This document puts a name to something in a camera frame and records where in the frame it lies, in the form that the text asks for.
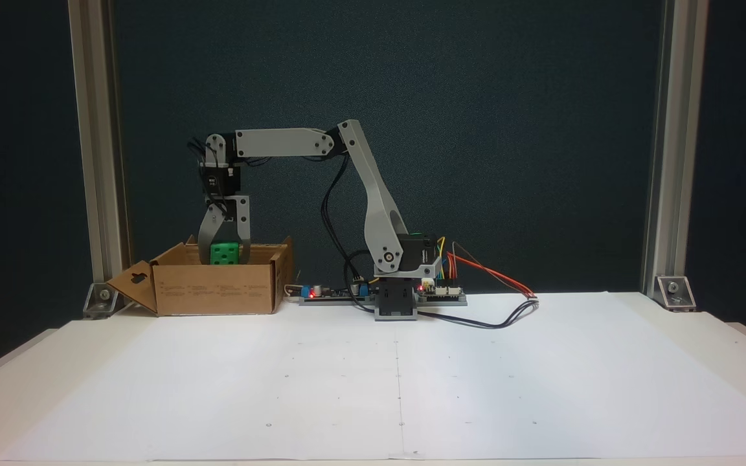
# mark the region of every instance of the green cube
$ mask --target green cube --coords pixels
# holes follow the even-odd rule
[[[240,256],[240,244],[215,243],[209,251],[211,265],[236,265]]]

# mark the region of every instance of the white table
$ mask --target white table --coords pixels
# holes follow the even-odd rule
[[[675,345],[746,397],[746,335],[742,331],[708,313],[673,315],[641,294],[624,293],[615,296],[669,337]],[[97,368],[101,368],[121,352],[154,321],[154,317],[145,310],[127,309],[105,321],[71,322],[53,334],[45,334],[44,340],[29,343],[28,346],[31,348],[27,351],[15,357],[9,355],[3,358],[5,362],[0,366],[0,453],[33,427]],[[290,462],[262,461],[260,464],[267,463]],[[628,461],[485,460],[483,463],[735,465],[746,464],[746,458],[643,458]],[[60,466],[85,463],[48,464]]]

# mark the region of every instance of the orange wire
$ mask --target orange wire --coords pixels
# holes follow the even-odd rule
[[[462,258],[460,256],[456,256],[456,254],[451,254],[451,253],[447,254],[447,261],[448,261],[448,263],[450,263],[454,258],[462,260],[462,262],[467,263],[467,265],[471,265],[471,267],[474,267],[474,268],[477,268],[477,269],[482,269],[483,271],[489,272],[489,274],[492,274],[495,277],[502,278],[503,280],[506,280],[508,283],[511,283],[514,286],[516,286],[517,288],[519,288],[523,292],[523,294],[531,295],[531,296],[534,295],[534,292],[531,291],[531,289],[529,289],[529,287],[525,286],[523,283],[518,282],[514,278],[506,277],[506,275],[503,275],[500,272],[493,271],[492,269],[489,269],[489,268],[487,268],[484,265],[479,265],[479,263],[470,262],[470,260],[464,259],[464,258]]]

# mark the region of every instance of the dark backdrop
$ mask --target dark backdrop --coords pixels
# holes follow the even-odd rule
[[[686,272],[702,309],[746,325],[746,0],[710,3]]]
[[[637,290],[660,14],[621,0],[119,2],[136,259],[198,230],[189,136],[357,118],[409,230],[541,291]],[[293,236],[305,283],[340,281],[319,216],[337,169],[275,159],[243,177],[254,241]],[[356,250],[365,196],[348,173],[332,218]]]
[[[0,2],[0,357],[91,283],[68,8]]]

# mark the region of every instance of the yellow wire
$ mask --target yellow wire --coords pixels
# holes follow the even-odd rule
[[[441,241],[442,245],[439,247],[439,256],[445,251],[445,237],[439,238],[437,242]],[[445,268],[442,268],[442,280],[445,280]]]

